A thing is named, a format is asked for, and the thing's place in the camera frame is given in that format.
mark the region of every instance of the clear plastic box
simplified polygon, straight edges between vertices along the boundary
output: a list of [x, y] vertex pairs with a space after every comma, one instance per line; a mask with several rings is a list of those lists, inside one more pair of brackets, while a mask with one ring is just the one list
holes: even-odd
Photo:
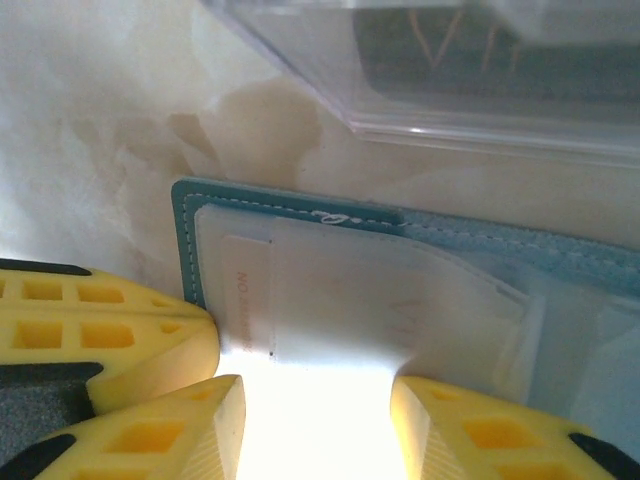
[[358, 135], [640, 167], [640, 0], [205, 0]]

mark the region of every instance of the white stitching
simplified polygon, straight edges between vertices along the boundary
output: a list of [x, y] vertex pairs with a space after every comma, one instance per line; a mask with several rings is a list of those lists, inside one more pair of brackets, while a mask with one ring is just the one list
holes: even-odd
[[206, 195], [204, 193], [188, 193], [184, 196], [183, 202], [182, 202], [182, 219], [184, 221], [184, 233], [186, 235], [187, 238], [187, 251], [189, 254], [189, 267], [191, 269], [191, 288], [193, 290], [193, 299], [194, 301], [197, 303], [198, 302], [198, 293], [196, 291], [196, 272], [195, 272], [195, 262], [194, 262], [194, 258], [193, 258], [193, 248], [191, 246], [191, 235], [189, 234], [189, 226], [187, 223], [187, 201], [190, 197], [204, 197], [207, 198], [209, 200], [223, 200], [226, 202], [233, 202], [233, 203], [241, 203], [243, 205], [254, 205], [256, 207], [264, 207], [264, 208], [273, 208], [276, 210], [284, 210], [286, 212], [293, 212], [293, 213], [299, 213], [299, 214], [304, 214], [304, 215], [311, 215], [311, 216], [320, 216], [322, 217], [321, 222], [324, 223], [325, 225], [340, 225], [342, 223], [345, 223], [347, 221], [350, 221], [351, 223], [354, 224], [359, 224], [362, 222], [366, 222], [366, 223], [371, 223], [371, 224], [376, 224], [376, 225], [383, 225], [385, 227], [416, 227], [416, 228], [421, 228], [423, 230], [426, 231], [431, 231], [431, 232], [438, 232], [438, 233], [443, 233], [445, 235], [452, 235], [452, 236], [458, 236], [458, 237], [471, 237], [471, 238], [480, 238], [483, 240], [489, 240], [492, 242], [501, 242], [501, 243], [505, 243], [505, 244], [511, 244], [511, 245], [517, 245], [520, 247], [526, 247], [526, 248], [534, 248], [536, 250], [545, 250], [546, 252], [550, 253], [551, 255], [561, 255], [561, 256], [565, 256], [565, 257], [580, 257], [580, 258], [584, 258], [586, 260], [591, 260], [594, 261], [596, 263], [601, 263], [603, 265], [608, 265], [611, 267], [616, 267], [616, 268], [620, 268], [622, 270], [627, 270], [630, 272], [634, 272], [634, 273], [640, 273], [640, 269], [635, 268], [635, 267], [630, 267], [627, 265], [621, 265], [613, 260], [606, 260], [603, 258], [598, 258], [598, 257], [594, 257], [591, 255], [585, 255], [584, 253], [581, 252], [564, 252], [562, 250], [558, 250], [557, 248], [543, 248], [540, 245], [536, 245], [535, 243], [525, 243], [525, 242], [520, 242], [518, 240], [510, 240], [510, 239], [506, 239], [506, 238], [502, 238], [502, 237], [494, 237], [492, 235], [483, 235], [483, 234], [474, 234], [471, 232], [459, 232], [457, 230], [453, 230], [453, 229], [449, 229], [449, 228], [441, 228], [441, 227], [432, 227], [432, 226], [427, 226], [427, 225], [422, 225], [420, 223], [399, 223], [399, 224], [393, 224], [393, 223], [389, 223], [389, 222], [382, 222], [379, 220], [374, 220], [374, 219], [362, 219], [362, 218], [358, 218], [358, 217], [350, 217], [349, 215], [345, 215], [342, 213], [328, 213], [328, 212], [322, 212], [320, 210], [297, 210], [295, 208], [289, 208], [289, 207], [283, 207], [282, 205], [269, 205], [269, 204], [265, 204], [265, 203], [259, 203], [259, 202], [250, 202], [248, 200], [240, 200], [238, 198], [227, 198], [227, 197], [221, 197], [218, 195]]

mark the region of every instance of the bright light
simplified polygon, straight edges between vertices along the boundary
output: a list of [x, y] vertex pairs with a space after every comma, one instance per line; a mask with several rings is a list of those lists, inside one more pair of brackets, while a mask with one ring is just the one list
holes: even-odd
[[392, 375], [351, 367], [274, 365], [233, 354], [247, 422], [238, 480], [406, 478], [389, 415]]

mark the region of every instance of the teal leather edge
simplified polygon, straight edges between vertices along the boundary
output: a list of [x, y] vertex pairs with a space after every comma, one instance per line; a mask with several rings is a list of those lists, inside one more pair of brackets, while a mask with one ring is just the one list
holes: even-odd
[[185, 178], [172, 189], [184, 297], [205, 307], [195, 214], [205, 205], [386, 233], [455, 252], [524, 262], [562, 279], [640, 296], [640, 252], [540, 230], [417, 210]]

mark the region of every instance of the black rubber part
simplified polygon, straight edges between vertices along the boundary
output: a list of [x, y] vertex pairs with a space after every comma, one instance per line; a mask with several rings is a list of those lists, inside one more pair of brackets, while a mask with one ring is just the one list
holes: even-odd
[[64, 434], [31, 445], [0, 467], [0, 478], [3, 480], [33, 480], [69, 450], [74, 443], [76, 443], [76, 438], [73, 435]]
[[76, 265], [63, 263], [32, 262], [29, 260], [12, 260], [0, 258], [0, 270], [17, 270], [19, 272], [53, 273], [56, 275], [74, 275], [76, 277], [90, 277], [91, 271]]
[[102, 369], [89, 362], [0, 365], [0, 465], [46, 435], [95, 417], [86, 383]]
[[640, 479], [640, 464], [615, 445], [582, 433], [571, 433], [569, 438], [617, 480]]

